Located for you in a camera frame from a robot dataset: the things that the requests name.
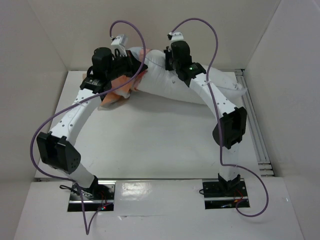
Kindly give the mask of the orange grey checked pillowcase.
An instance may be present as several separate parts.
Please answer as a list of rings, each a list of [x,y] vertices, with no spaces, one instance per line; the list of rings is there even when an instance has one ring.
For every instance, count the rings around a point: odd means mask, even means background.
[[[116,107],[117,104],[120,104],[122,100],[127,100],[131,93],[138,90],[138,85],[140,84],[143,76],[147,73],[147,70],[139,73],[137,77],[132,80],[131,82],[127,83],[126,85],[120,87],[124,83],[130,80],[130,77],[125,75],[118,77],[117,79],[113,80],[111,85],[112,88],[117,88],[116,90],[108,93],[102,100],[100,107],[101,108],[111,108]]]

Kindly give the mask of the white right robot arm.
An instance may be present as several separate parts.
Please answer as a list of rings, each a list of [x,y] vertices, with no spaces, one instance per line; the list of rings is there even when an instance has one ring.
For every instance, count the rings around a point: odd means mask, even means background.
[[[231,196],[241,181],[237,165],[239,145],[246,132],[247,111],[230,102],[215,86],[209,70],[192,60],[190,47],[184,40],[172,42],[164,53],[165,68],[174,70],[178,78],[200,96],[217,120],[212,136],[220,147],[218,180],[206,183],[202,193],[206,198]]]

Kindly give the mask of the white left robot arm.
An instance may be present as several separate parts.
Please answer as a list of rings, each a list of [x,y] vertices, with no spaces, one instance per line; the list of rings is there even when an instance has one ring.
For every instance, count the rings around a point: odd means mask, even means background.
[[[108,91],[121,85],[119,78],[126,78],[122,83],[125,86],[147,68],[130,49],[121,54],[119,49],[97,48],[73,105],[49,132],[40,132],[36,137],[41,161],[64,173],[77,194],[88,200],[107,197],[110,189],[99,184],[98,178],[81,164],[81,154],[75,148],[77,137]]]

